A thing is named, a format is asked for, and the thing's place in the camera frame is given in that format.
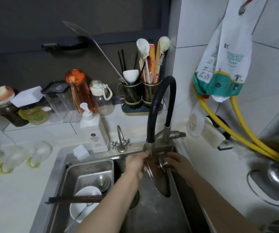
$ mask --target sink basin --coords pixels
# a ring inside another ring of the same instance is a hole
[[[156,149],[161,159],[170,151],[175,152],[175,147],[166,146]],[[73,196],[81,188],[95,185],[95,179],[99,175],[110,177],[111,184],[103,193],[106,195],[124,173],[126,157],[138,152],[96,158],[87,162],[75,162],[73,154],[66,155],[64,163],[60,164],[60,166],[64,166],[64,171],[60,175],[61,181],[57,185],[56,196]],[[148,173],[144,174],[139,185],[139,201],[135,207],[129,209],[122,224],[121,233],[210,232],[192,188],[189,188],[178,174],[172,173],[170,170],[167,170],[167,174],[171,188],[169,198],[164,197],[156,189]],[[48,215],[50,216],[48,227],[43,232],[63,232],[72,221],[69,204],[51,205]],[[74,223],[68,232],[73,232],[77,226],[78,223]]]

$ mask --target clear water bottle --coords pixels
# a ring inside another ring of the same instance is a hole
[[[114,106],[111,100],[113,92],[111,89],[107,84],[98,80],[91,81],[89,86],[93,95],[92,100],[97,106],[98,113],[103,116],[110,115],[114,111]]]

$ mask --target person's left hand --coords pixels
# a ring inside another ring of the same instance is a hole
[[[137,154],[130,154],[126,157],[126,172],[134,173],[138,180],[143,178],[143,172],[147,171],[144,166],[144,159],[149,156],[149,151]]]

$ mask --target faucet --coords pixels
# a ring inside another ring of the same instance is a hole
[[[112,141],[112,146],[113,146],[112,149],[117,147],[117,150],[120,153],[123,153],[127,150],[128,145],[129,146],[131,145],[130,144],[130,139],[128,139],[128,140],[124,139],[123,134],[122,134],[122,130],[121,130],[119,125],[117,126],[117,132],[118,132],[119,143],[118,143],[118,141],[116,141],[116,142]]]
[[[168,88],[170,86],[170,99],[169,99],[169,107],[167,110],[166,121],[164,124],[164,129],[155,135],[156,129],[156,121],[158,115],[158,108],[161,104],[162,98]],[[177,139],[180,137],[186,137],[186,133],[179,131],[171,131],[171,119],[174,109],[176,97],[176,81],[173,76],[167,76],[160,83],[157,92],[153,98],[149,115],[147,121],[147,138],[146,138],[146,149],[150,152],[151,155],[154,156],[155,149],[155,141],[158,137],[162,135],[162,142],[168,144],[170,139]]]

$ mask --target white pump bottle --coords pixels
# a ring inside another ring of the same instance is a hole
[[[94,153],[105,152],[109,150],[109,138],[101,121],[100,114],[93,114],[88,109],[87,103],[81,103],[80,107],[85,111],[82,114],[80,128],[89,132],[89,143]]]

